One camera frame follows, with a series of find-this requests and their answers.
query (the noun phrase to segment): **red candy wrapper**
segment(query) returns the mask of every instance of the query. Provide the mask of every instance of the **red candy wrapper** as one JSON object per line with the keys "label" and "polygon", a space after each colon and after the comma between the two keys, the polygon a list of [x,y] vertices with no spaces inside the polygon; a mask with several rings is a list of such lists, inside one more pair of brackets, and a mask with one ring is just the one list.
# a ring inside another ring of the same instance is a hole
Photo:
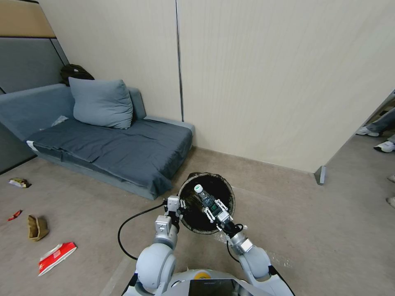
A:
{"label": "red candy wrapper", "polygon": [[57,245],[54,249],[47,252],[42,258],[40,258],[40,263],[38,264],[38,276],[50,271],[61,261],[69,257],[76,249],[77,246],[73,242],[69,242]]}
{"label": "red candy wrapper", "polygon": [[22,213],[22,210],[19,210],[18,212],[13,214],[10,218],[8,218],[7,221],[11,221],[11,220],[14,220],[15,218],[18,218],[21,213]]}

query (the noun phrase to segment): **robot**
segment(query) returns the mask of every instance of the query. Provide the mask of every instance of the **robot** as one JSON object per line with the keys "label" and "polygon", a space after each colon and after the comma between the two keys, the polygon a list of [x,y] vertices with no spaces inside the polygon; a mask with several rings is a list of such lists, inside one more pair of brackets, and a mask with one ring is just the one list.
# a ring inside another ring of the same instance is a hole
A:
{"label": "robot", "polygon": [[152,245],[138,257],[136,271],[125,288],[124,296],[148,295],[262,295],[295,296],[287,283],[271,265],[266,252],[257,247],[243,233],[243,225],[235,224],[228,208],[201,185],[194,187],[202,210],[218,230],[226,234],[228,244],[237,254],[246,279],[220,271],[207,269],[174,273],[179,220],[182,219],[185,201],[170,196],[164,201],[165,214],[155,221],[156,234]]}

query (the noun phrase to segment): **beige wall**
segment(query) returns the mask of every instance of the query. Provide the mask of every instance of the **beige wall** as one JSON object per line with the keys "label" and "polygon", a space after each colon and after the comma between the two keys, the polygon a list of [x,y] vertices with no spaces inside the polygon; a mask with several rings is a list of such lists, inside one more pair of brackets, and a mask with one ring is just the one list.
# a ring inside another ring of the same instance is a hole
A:
{"label": "beige wall", "polygon": [[148,115],[181,119],[174,0],[40,0],[70,63],[140,89]]}
{"label": "beige wall", "polygon": [[178,0],[199,147],[314,172],[395,88],[395,2]]}
{"label": "beige wall", "polygon": [[0,0],[0,36],[55,37],[55,34],[38,4]]}

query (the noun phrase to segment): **bottle cap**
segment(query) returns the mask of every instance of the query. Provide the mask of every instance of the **bottle cap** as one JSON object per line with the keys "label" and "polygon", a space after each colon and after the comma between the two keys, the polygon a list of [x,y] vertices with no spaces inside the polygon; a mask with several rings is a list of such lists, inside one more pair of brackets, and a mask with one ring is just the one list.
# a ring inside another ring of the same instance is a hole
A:
{"label": "bottle cap", "polygon": [[200,193],[203,191],[203,187],[200,184],[197,184],[194,189],[196,193]]}

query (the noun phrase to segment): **gray pillow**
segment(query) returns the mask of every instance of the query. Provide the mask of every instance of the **gray pillow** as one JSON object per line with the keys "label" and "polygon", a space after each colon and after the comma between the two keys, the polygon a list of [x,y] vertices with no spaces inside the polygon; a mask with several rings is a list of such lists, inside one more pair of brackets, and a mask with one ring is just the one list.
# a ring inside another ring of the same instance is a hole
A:
{"label": "gray pillow", "polygon": [[75,99],[75,119],[104,127],[130,127],[133,105],[123,80],[84,80],[70,77],[69,82]]}

